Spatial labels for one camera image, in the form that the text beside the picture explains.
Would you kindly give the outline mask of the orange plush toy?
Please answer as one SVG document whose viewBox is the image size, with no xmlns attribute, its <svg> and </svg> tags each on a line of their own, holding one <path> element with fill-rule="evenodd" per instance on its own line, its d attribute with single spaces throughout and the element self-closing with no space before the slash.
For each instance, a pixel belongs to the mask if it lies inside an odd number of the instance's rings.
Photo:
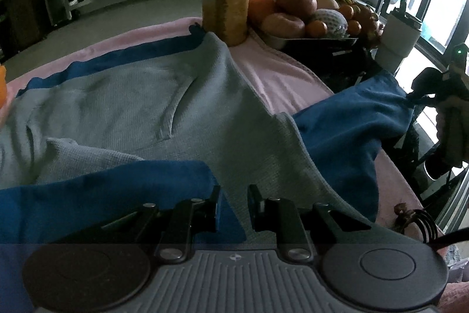
<svg viewBox="0 0 469 313">
<path fill-rule="evenodd" d="M 0 66 L 0 108 L 6 103 L 8 95 L 7 85 L 6 85 L 6 68 L 1 65 Z"/>
</svg>

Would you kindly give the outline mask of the grey and blue sweatshirt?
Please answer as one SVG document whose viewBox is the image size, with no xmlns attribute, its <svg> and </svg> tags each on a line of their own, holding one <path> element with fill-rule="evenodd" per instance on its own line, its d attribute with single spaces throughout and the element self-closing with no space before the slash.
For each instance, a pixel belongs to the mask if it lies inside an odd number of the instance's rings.
<svg viewBox="0 0 469 313">
<path fill-rule="evenodd" d="M 213 184 L 235 222 L 229 241 L 273 240 L 250 226 L 250 184 L 374 220 L 375 157 L 411 116 L 385 72 L 297 113 L 271 112 L 211 33 L 76 63 L 30 82 L 1 127 L 1 241 L 47 243 Z"/>
</svg>

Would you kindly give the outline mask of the pink blanket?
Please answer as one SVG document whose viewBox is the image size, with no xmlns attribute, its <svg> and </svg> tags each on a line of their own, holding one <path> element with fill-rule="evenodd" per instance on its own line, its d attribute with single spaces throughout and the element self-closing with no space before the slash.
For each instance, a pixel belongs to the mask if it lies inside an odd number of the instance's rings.
<svg viewBox="0 0 469 313">
<path fill-rule="evenodd" d="M 185 17 L 164 24 L 133 29 L 43 64 L 6 83 L 7 98 L 1 108 L 4 123 L 13 97 L 34 77 L 45 78 L 65 70 L 75 62 L 87 62 L 97 56 L 156 40 L 185 36 L 199 17 Z M 286 54 L 269 48 L 255 33 L 230 54 L 242 74 L 270 112 L 294 114 L 332 95 L 332 91 L 308 68 Z M 394 208 L 404 203 L 409 210 L 423 206 L 403 175 L 387 154 L 381 151 L 375 161 L 379 189 L 377 224 L 391 227 L 396 219 Z"/>
</svg>

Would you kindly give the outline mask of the fruit bowl with fruits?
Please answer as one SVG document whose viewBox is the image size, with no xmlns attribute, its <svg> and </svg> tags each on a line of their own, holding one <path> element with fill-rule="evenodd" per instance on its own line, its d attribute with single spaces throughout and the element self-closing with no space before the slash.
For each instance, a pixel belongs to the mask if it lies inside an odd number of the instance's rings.
<svg viewBox="0 0 469 313">
<path fill-rule="evenodd" d="M 374 48 L 384 31 L 374 10 L 353 0 L 249 0 L 248 20 L 277 50 L 339 51 L 357 40 Z"/>
</svg>

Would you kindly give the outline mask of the white tumbler cup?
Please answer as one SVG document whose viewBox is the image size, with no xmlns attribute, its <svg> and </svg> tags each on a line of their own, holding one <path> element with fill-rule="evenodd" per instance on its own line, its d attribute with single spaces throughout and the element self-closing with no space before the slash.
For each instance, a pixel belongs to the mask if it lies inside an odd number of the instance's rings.
<svg viewBox="0 0 469 313">
<path fill-rule="evenodd" d="M 421 36 L 422 21 L 395 8 L 388 16 L 377 53 L 377 64 L 395 75 Z"/>
</svg>

